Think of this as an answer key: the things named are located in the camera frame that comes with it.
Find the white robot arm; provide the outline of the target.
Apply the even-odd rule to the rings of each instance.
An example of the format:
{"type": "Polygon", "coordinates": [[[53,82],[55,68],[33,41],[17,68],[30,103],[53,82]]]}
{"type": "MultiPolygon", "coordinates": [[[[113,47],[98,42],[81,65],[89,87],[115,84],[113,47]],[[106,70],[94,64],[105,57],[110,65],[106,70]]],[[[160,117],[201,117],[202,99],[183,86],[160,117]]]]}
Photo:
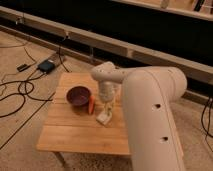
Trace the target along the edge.
{"type": "Polygon", "coordinates": [[[118,69],[105,62],[91,70],[105,98],[108,83],[121,86],[121,102],[134,171],[186,171],[170,103],[186,91],[187,79],[176,67],[118,69]]]}

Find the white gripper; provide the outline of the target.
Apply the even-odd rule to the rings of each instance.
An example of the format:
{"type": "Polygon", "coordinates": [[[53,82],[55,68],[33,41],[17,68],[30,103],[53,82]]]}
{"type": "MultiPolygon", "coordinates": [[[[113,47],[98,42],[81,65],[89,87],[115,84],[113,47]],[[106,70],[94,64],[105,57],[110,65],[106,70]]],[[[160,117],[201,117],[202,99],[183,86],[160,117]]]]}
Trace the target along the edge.
{"type": "Polygon", "coordinates": [[[116,95],[118,86],[112,82],[100,82],[98,84],[99,98],[103,102],[103,112],[107,114],[107,103],[108,104],[108,115],[111,116],[114,108],[114,101],[112,101],[116,95]]]}

